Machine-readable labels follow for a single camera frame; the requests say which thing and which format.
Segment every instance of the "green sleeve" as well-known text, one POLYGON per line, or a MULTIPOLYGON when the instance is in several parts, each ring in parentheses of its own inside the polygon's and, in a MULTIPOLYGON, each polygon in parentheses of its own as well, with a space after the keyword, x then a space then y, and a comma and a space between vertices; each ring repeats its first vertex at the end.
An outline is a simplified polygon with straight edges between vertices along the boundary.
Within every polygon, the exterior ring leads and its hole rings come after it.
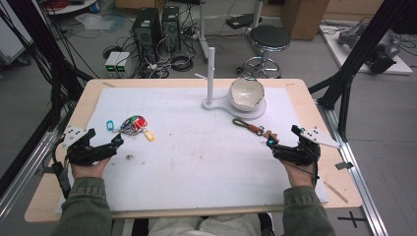
POLYGON ((295 187, 284 191, 282 217, 285 236, 335 235, 326 211, 311 187, 295 187))
POLYGON ((105 198, 104 180, 76 179, 62 215, 51 235, 98 236, 111 234, 111 213, 105 198))

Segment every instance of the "floor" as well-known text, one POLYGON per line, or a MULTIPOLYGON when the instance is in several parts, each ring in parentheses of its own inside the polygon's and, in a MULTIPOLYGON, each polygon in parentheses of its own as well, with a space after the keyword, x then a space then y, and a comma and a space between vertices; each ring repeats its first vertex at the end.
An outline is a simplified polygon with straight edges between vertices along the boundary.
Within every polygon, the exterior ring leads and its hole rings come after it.
MULTIPOLYGON (((62 26, 70 33, 69 40, 97 76, 106 78, 102 51, 116 43, 121 44, 123 38, 129 35, 132 23, 116 14, 108 14, 107 18, 116 22, 114 29, 87 31, 77 25, 75 16, 69 14, 60 19, 62 26)), ((224 17, 207 19, 206 34, 218 34, 220 31, 223 35, 241 33, 240 30, 223 27, 223 23, 224 17)), ((264 17, 264 23, 280 26, 278 18, 264 17)), ((215 47, 215 78, 236 78, 236 67, 255 55, 247 34, 208 36, 208 45, 215 47)), ((194 68, 189 72, 171 71, 169 78, 200 80, 194 74, 207 73, 207 64, 197 42, 194 42, 194 48, 194 68)), ((348 142, 387 233, 398 236, 417 234, 417 204, 414 201, 417 199, 417 187, 413 183, 417 169, 414 133, 417 131, 417 49, 408 50, 414 55, 401 51, 399 57, 414 71, 410 76, 356 75, 347 120, 348 142)), ((271 53, 270 57, 282 69, 282 78, 302 79, 308 87, 329 78, 338 70, 326 42, 319 34, 311 41, 293 40, 288 49, 271 53)), ((78 56, 75 60, 81 70, 91 74, 78 56)), ((49 84, 33 63, 29 66, 15 64, 0 71, 1 174, 49 110, 49 93, 49 84)), ((323 93, 318 91, 313 98, 319 98, 323 93)), ((24 192, 17 197, 15 206, 0 225, 1 235, 48 235, 51 232, 53 223, 33 224, 24 220, 39 180, 40 176, 34 175, 24 192)), ((272 217, 276 235, 282 235, 280 213, 273 213, 272 217)), ((361 208, 329 210, 328 217, 337 235, 372 235, 361 208)))

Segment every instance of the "white pole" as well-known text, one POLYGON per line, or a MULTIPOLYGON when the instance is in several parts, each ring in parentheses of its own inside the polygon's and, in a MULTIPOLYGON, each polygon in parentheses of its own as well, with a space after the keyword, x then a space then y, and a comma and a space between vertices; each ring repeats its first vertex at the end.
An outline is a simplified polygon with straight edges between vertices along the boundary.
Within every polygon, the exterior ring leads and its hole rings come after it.
POLYGON ((257 5, 255 7, 254 20, 252 21, 252 29, 256 28, 259 24, 259 20, 261 17, 261 10, 262 10, 263 5, 264 5, 264 0, 259 0, 257 2, 257 5))
POLYGON ((208 48, 208 105, 212 104, 212 88, 214 86, 214 47, 208 48))

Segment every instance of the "cardboard box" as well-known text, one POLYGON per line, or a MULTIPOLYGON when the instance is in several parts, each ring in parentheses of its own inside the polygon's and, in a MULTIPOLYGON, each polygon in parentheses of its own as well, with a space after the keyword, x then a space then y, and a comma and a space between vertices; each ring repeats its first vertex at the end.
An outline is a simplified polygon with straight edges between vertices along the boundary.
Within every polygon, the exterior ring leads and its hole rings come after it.
POLYGON ((384 0, 330 0, 325 12, 325 19, 359 22, 372 18, 384 0))
POLYGON ((141 9, 157 8, 159 13, 162 12, 165 5, 164 0, 115 0, 116 8, 118 9, 141 9))
POLYGON ((312 40, 329 0, 287 0, 282 8, 281 21, 291 33, 291 39, 312 40))

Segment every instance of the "desk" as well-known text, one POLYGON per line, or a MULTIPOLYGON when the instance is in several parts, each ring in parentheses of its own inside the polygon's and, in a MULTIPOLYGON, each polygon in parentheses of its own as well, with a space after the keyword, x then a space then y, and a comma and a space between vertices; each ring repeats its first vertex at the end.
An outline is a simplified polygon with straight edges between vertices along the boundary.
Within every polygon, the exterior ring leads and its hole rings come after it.
MULTIPOLYGON (((228 88, 233 80, 214 80, 215 88, 228 88)), ((307 87, 301 80, 259 80, 266 88, 285 88, 293 104, 293 108, 303 127, 317 126, 326 130, 324 123, 307 87)), ((74 111, 69 124, 76 127, 86 127, 91 117, 100 93, 105 88, 205 88, 207 82, 196 79, 183 80, 93 80, 86 89, 74 111)), ((65 150, 58 148, 57 156, 64 156, 65 150)), ((335 164, 341 162, 338 151, 331 147, 322 146, 320 176, 328 191, 329 203, 326 208, 359 207, 362 204, 356 186, 346 169, 337 170, 335 164)), ((28 222, 57 221, 60 215, 55 214, 55 208, 61 196, 61 190, 56 177, 45 174, 30 202, 25 219, 28 222)), ((181 210, 146 210, 114 212, 114 218, 161 217, 178 215, 215 215, 244 212, 282 211, 282 206, 250 206, 223 208, 196 208, 181 210)))

